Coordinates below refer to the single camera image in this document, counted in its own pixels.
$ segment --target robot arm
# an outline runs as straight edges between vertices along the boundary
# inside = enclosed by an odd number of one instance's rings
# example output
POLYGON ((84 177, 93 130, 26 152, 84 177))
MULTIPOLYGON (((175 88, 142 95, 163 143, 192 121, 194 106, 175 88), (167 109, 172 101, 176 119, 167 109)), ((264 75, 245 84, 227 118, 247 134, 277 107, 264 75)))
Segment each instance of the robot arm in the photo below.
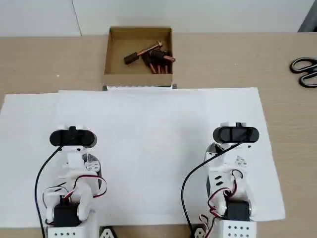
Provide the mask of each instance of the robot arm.
POLYGON ((259 132, 254 127, 245 127, 243 123, 236 123, 235 126, 226 123, 214 131, 213 138, 214 142, 205 154, 205 161, 214 156, 217 158, 205 165, 210 216, 205 223, 203 237, 237 237, 238 234, 241 237, 256 237, 256 223, 251 221, 256 205, 247 183, 248 159, 243 158, 237 149, 228 153, 225 151, 236 143, 256 142, 259 132))
POLYGON ((96 139, 92 132, 74 126, 51 134, 52 145, 63 145, 60 153, 67 158, 63 166, 67 172, 59 176, 62 184, 43 193, 49 238, 63 234, 99 237, 92 200, 105 194, 106 181, 101 177, 98 159, 86 152, 96 144, 96 139))

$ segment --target wooden table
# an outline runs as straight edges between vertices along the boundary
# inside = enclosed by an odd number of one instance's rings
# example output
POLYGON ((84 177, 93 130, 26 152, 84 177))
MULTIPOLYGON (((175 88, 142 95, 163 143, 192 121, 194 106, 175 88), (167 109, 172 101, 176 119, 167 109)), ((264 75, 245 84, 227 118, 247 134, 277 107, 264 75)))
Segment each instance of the wooden table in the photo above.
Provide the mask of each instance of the wooden table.
MULTIPOLYGON (((106 36, 0 38, 0 104, 6 93, 101 90, 106 41, 106 36)), ((317 57, 317 34, 174 34, 173 51, 177 57, 173 83, 178 88, 259 88, 287 218, 258 223, 258 237, 314 238, 317 89, 299 86, 298 75, 288 66, 300 56, 317 57)), ((189 235, 182 225, 115 230, 120 238, 189 235)), ((0 237, 22 236, 41 234, 39 229, 0 230, 0 237)))

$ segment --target scissors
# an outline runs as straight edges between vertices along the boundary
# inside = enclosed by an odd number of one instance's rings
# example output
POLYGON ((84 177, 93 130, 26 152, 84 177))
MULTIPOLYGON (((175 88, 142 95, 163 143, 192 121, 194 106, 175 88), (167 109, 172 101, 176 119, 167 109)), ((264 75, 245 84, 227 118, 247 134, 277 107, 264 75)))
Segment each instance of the scissors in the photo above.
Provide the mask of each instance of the scissors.
POLYGON ((305 75, 299 78, 299 84, 305 88, 317 88, 316 83, 307 83, 307 79, 316 77, 317 78, 317 59, 312 57, 301 57, 295 59, 289 66, 292 73, 306 73, 305 75), (308 62, 309 66, 305 66, 303 68, 296 68, 295 65, 299 62, 308 62))

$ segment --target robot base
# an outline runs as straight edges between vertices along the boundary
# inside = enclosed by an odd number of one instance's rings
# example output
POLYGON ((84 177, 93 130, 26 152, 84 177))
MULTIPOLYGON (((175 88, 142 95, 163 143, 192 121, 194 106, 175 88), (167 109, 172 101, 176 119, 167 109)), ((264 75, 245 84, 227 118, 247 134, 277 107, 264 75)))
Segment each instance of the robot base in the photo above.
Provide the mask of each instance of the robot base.
POLYGON ((99 238, 96 212, 76 227, 48 227, 48 238, 99 238))
MULTIPOLYGON (((195 238, 205 238, 205 231, 198 228, 195 232, 195 238)), ((209 238, 256 238, 257 223, 232 221, 232 220, 215 220, 213 231, 209 238)))

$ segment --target open cardboard box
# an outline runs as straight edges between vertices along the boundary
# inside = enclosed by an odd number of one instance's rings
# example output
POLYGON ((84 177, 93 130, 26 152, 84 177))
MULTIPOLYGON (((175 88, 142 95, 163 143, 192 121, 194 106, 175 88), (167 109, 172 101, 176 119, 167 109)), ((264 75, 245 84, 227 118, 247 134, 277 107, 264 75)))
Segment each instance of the open cardboard box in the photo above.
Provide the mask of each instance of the open cardboard box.
POLYGON ((172 72, 152 74, 140 57, 126 65, 123 58, 138 52, 157 41, 163 43, 162 50, 172 52, 172 30, 170 27, 110 27, 105 66, 107 86, 170 86, 172 72))

